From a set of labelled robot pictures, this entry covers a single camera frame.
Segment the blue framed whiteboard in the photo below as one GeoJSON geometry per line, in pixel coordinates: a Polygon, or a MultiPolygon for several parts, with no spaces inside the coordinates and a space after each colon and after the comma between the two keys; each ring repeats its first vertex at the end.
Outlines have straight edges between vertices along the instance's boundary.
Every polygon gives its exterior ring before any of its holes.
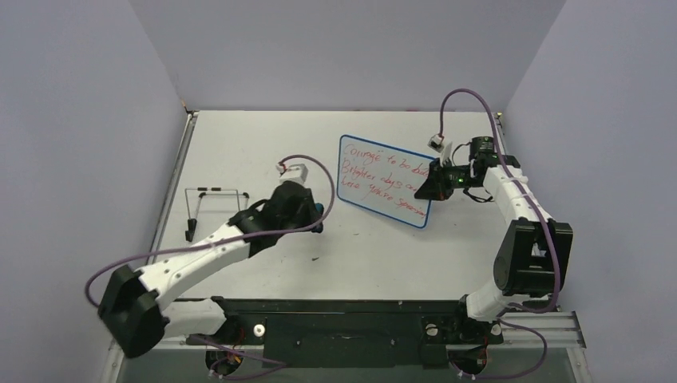
{"type": "Polygon", "coordinates": [[[431,202],[415,199],[433,158],[352,135],[339,139],[336,195],[411,227],[428,224],[431,202]]]}

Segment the blue and black eraser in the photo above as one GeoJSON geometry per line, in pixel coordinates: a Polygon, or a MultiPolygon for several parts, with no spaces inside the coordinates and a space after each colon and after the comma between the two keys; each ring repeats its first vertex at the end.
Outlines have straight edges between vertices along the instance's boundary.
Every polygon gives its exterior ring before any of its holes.
{"type": "Polygon", "coordinates": [[[320,234],[323,232],[323,214],[325,207],[322,203],[315,203],[313,210],[311,211],[311,222],[314,226],[311,228],[312,233],[320,234]]]}

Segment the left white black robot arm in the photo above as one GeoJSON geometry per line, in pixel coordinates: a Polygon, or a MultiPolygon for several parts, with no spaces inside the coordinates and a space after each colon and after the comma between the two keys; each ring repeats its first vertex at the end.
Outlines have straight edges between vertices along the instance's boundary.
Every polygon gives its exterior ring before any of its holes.
{"type": "Polygon", "coordinates": [[[98,317],[128,358],[182,335],[210,335],[228,343],[238,332],[236,318],[214,298],[184,301],[181,295],[225,267],[275,246],[285,235],[321,232],[333,205],[316,202],[302,184],[284,181],[270,198],[236,212],[190,247],[165,249],[163,260],[137,269],[118,262],[98,317]]]}

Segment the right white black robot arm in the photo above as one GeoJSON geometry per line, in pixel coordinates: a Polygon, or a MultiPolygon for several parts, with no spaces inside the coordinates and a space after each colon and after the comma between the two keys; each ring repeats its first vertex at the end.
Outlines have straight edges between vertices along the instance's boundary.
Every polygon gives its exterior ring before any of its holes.
{"type": "Polygon", "coordinates": [[[493,276],[479,290],[463,296],[450,326],[441,330],[456,343],[481,342],[501,333],[497,320],[511,309],[527,310],[525,303],[550,298],[551,310],[563,285],[573,231],[558,223],[537,202],[515,156],[500,154],[490,136],[469,142],[469,162],[452,163],[453,151],[442,135],[430,138],[429,147],[439,153],[415,199],[447,200],[454,191],[483,188],[507,225],[493,261],[493,276]]]}

